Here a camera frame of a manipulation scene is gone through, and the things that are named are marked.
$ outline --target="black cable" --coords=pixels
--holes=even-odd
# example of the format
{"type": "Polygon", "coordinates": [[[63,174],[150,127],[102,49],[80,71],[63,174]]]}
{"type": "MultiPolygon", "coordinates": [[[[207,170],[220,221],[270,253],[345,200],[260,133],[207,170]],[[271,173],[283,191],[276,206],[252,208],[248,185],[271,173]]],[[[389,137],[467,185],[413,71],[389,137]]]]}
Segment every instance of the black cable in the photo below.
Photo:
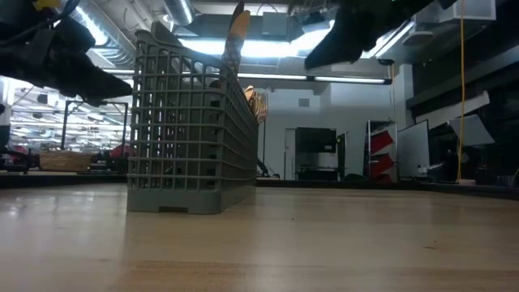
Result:
{"type": "Polygon", "coordinates": [[[80,1],[81,0],[68,0],[65,4],[65,7],[63,8],[62,13],[55,15],[54,17],[52,17],[46,21],[40,22],[39,24],[33,26],[32,28],[28,28],[28,29],[24,30],[23,32],[17,34],[16,36],[13,36],[12,38],[10,38],[6,41],[0,42],[0,47],[11,45],[20,40],[23,40],[25,37],[29,36],[31,33],[37,31],[38,29],[44,28],[46,26],[49,26],[49,25],[55,23],[58,20],[66,18],[68,15],[70,15],[72,13],[72,11],[74,11],[74,9],[78,6],[80,1]]]}

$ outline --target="red panel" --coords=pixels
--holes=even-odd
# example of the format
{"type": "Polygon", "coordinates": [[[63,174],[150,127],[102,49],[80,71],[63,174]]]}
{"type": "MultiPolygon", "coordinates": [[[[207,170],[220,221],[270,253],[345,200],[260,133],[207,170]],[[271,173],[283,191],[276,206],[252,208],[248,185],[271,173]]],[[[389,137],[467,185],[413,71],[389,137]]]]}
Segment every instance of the red panel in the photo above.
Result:
{"type": "Polygon", "coordinates": [[[383,131],[371,137],[371,154],[377,153],[384,147],[392,144],[392,138],[389,132],[383,131]]]}
{"type": "Polygon", "coordinates": [[[375,181],[376,183],[392,183],[391,175],[389,174],[381,174],[375,181]]]}
{"type": "Polygon", "coordinates": [[[371,163],[371,178],[376,178],[384,171],[392,168],[395,164],[389,154],[381,154],[372,156],[371,159],[373,162],[371,163]]]}

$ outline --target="black machine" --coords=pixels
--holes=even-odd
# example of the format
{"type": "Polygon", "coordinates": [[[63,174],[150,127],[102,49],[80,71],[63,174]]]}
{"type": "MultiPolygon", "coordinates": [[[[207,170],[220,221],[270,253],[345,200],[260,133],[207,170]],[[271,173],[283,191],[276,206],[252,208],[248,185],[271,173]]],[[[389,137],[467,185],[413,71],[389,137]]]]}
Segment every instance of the black machine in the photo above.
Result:
{"type": "Polygon", "coordinates": [[[345,134],[335,129],[299,127],[295,130],[295,171],[298,180],[337,181],[345,176],[345,134]],[[319,153],[336,153],[337,167],[322,166],[319,153]]]}

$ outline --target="ceiling light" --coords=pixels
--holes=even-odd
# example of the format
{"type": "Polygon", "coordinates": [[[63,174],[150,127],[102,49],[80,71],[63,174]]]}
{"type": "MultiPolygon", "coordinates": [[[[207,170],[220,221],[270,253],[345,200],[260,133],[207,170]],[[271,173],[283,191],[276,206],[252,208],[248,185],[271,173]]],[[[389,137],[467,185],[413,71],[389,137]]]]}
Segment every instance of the ceiling light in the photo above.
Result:
{"type": "Polygon", "coordinates": [[[393,39],[391,39],[380,51],[375,54],[375,57],[380,58],[388,49],[394,46],[411,28],[414,27],[414,21],[410,21],[393,39]]]}
{"type": "MultiPolygon", "coordinates": [[[[61,122],[21,122],[21,121],[11,121],[11,125],[14,126],[47,126],[52,127],[54,129],[61,129],[63,128],[63,124],[61,122]]],[[[101,124],[97,125],[95,123],[68,123],[66,125],[67,128],[84,128],[84,127],[94,127],[99,129],[106,129],[106,130],[114,130],[114,131],[121,131],[122,126],[119,125],[106,125],[101,124]]]]}
{"type": "Polygon", "coordinates": [[[297,51],[312,50],[324,39],[330,30],[331,28],[305,33],[293,40],[290,46],[297,51]]]}
{"type": "MultiPolygon", "coordinates": [[[[194,51],[222,55],[225,50],[224,40],[184,40],[182,44],[194,51]]],[[[245,41],[242,47],[242,56],[250,58],[284,58],[297,55],[293,47],[286,41],[245,41]]]]}
{"type": "Polygon", "coordinates": [[[85,112],[85,113],[90,113],[91,110],[90,109],[87,109],[86,107],[80,105],[77,107],[78,110],[81,110],[82,112],[85,112]]]}
{"type": "Polygon", "coordinates": [[[303,75],[278,75],[278,74],[253,74],[253,73],[238,73],[238,78],[252,78],[252,79],[282,79],[282,80],[306,80],[307,77],[303,75]]]}
{"type": "Polygon", "coordinates": [[[87,114],[87,118],[92,119],[92,120],[96,120],[96,121],[99,121],[99,122],[103,122],[103,120],[105,120],[105,117],[103,117],[100,114],[87,114]]]}
{"type": "Polygon", "coordinates": [[[27,128],[13,129],[13,131],[17,131],[17,132],[25,133],[25,134],[32,133],[32,131],[27,128]]]}
{"type": "Polygon", "coordinates": [[[320,77],[316,76],[315,81],[333,83],[356,83],[356,84],[384,84],[384,79],[354,78],[354,77],[320,77]]]}
{"type": "Polygon", "coordinates": [[[92,36],[96,39],[96,45],[104,45],[108,42],[108,37],[104,32],[93,22],[86,12],[81,7],[76,7],[75,10],[83,17],[84,26],[88,28],[92,36]]]}
{"type": "Polygon", "coordinates": [[[60,143],[61,140],[55,139],[55,138],[28,138],[31,142],[55,142],[60,143]]]}
{"type": "MultiPolygon", "coordinates": [[[[117,71],[119,74],[133,74],[133,70],[113,70],[105,69],[108,73],[117,71]]],[[[238,78],[244,79],[278,79],[278,80],[299,80],[299,81],[318,81],[318,82],[332,82],[332,83],[356,83],[356,84],[385,84],[385,79],[370,79],[370,78],[356,78],[356,77],[328,77],[328,76],[305,76],[305,75],[281,75],[281,74],[256,74],[256,73],[238,73],[238,78]]]]}

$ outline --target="dishwasher cutlery basket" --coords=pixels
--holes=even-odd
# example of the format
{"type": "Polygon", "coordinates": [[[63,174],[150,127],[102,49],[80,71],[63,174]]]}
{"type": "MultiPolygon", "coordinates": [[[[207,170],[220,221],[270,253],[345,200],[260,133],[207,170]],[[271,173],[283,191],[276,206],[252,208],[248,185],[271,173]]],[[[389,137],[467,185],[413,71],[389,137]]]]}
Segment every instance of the dishwasher cutlery basket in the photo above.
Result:
{"type": "Polygon", "coordinates": [[[234,73],[136,34],[128,211],[221,213],[254,194],[258,123],[234,73]]]}

